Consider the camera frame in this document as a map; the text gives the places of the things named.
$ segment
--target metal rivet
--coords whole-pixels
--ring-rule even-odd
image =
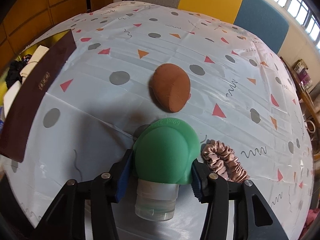
[[[109,172],[105,172],[101,174],[101,178],[103,179],[109,179],[111,177],[111,174]]]
[[[215,173],[210,173],[209,174],[209,178],[210,179],[217,179],[219,176],[217,175],[217,174],[215,174]]]
[[[69,179],[68,181],[67,181],[67,185],[68,186],[72,186],[72,185],[74,185],[76,183],[76,181],[74,180],[74,179]]]
[[[251,187],[253,185],[253,182],[251,180],[249,180],[249,179],[246,179],[244,181],[244,184],[246,184],[248,187]]]

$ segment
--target patterned tablecloth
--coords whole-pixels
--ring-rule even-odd
[[[35,42],[66,29],[77,49],[41,102],[24,161],[5,166],[34,226],[68,179],[108,171],[139,131],[171,116],[189,123],[201,143],[230,145],[289,239],[298,239],[313,186],[311,143],[295,87],[262,40],[206,15],[125,1],[66,20]],[[191,80],[190,98],[175,114],[150,95],[150,78],[163,63],[178,65]],[[135,215],[136,185],[131,178],[113,206],[121,239],[199,239],[207,205],[190,185],[180,186],[166,222]],[[230,228],[233,213],[231,206]]]

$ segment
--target brown egg-shaped object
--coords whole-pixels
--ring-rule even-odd
[[[166,63],[157,67],[151,87],[159,103],[170,112],[176,113],[189,98],[190,79],[182,68]]]

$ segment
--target window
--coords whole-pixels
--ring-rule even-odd
[[[320,49],[320,27],[312,12],[303,0],[274,0],[287,10],[309,34],[318,49]]]

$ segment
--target transparent plastic cap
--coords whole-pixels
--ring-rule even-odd
[[[166,221],[173,217],[178,184],[156,183],[139,179],[135,213],[146,220]]]

